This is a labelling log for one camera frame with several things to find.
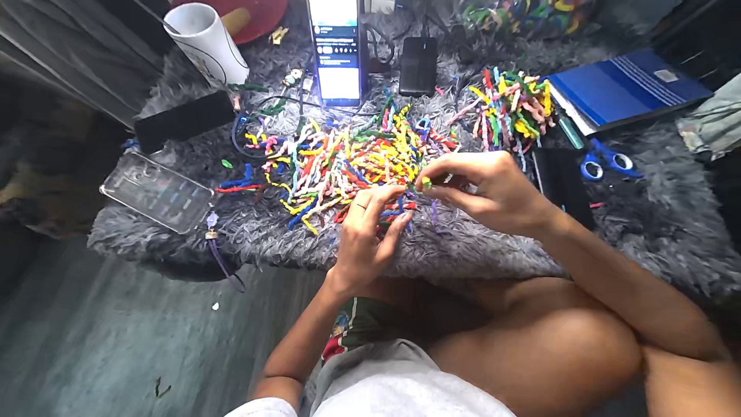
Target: phone screen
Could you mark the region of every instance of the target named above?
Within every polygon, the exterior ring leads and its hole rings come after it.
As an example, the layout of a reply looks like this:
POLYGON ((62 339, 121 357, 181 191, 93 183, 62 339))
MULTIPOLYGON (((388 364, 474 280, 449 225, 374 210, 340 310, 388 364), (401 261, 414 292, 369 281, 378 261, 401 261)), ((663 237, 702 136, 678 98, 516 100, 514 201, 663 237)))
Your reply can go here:
POLYGON ((322 100, 360 105, 360 30, 357 0, 308 0, 322 100))

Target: red bowl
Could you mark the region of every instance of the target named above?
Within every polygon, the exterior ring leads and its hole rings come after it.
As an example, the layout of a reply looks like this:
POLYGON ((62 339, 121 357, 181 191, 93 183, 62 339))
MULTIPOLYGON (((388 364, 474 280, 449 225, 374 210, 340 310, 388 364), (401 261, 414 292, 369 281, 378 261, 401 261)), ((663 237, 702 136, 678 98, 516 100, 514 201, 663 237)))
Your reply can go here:
POLYGON ((246 7, 250 12, 250 23, 237 33, 234 43, 237 45, 253 41, 273 31, 288 6, 288 0, 175 0, 173 7, 185 3, 204 3, 216 9, 219 16, 232 10, 246 7))

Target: clear phone case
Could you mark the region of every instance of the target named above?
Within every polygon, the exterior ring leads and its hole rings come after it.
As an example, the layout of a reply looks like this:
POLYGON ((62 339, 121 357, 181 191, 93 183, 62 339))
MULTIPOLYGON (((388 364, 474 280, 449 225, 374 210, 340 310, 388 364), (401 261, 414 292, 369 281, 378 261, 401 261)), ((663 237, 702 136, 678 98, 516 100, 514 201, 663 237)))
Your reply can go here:
POLYGON ((100 192, 180 234, 203 221, 214 198, 212 189, 135 151, 121 157, 100 192))

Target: power bank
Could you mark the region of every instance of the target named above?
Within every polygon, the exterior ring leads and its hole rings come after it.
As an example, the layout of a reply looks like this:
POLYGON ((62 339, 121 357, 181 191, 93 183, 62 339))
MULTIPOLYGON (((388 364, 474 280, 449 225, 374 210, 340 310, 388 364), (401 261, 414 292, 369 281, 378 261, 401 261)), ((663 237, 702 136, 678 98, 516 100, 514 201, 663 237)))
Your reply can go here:
POLYGON ((433 95, 437 85, 437 39, 404 39, 401 61, 399 94, 412 97, 433 95))
POLYGON ((183 141, 234 121, 226 91, 217 91, 170 110, 134 122, 136 138, 146 154, 162 149, 165 141, 183 141))

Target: notebook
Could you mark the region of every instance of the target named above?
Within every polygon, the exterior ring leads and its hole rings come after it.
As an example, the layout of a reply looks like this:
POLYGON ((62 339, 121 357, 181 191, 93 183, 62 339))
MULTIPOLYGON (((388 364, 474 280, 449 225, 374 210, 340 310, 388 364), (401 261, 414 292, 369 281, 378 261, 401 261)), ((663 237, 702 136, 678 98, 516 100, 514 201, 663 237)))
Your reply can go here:
POLYGON ((547 78, 554 99, 585 136, 658 116, 713 95, 651 49, 547 78))

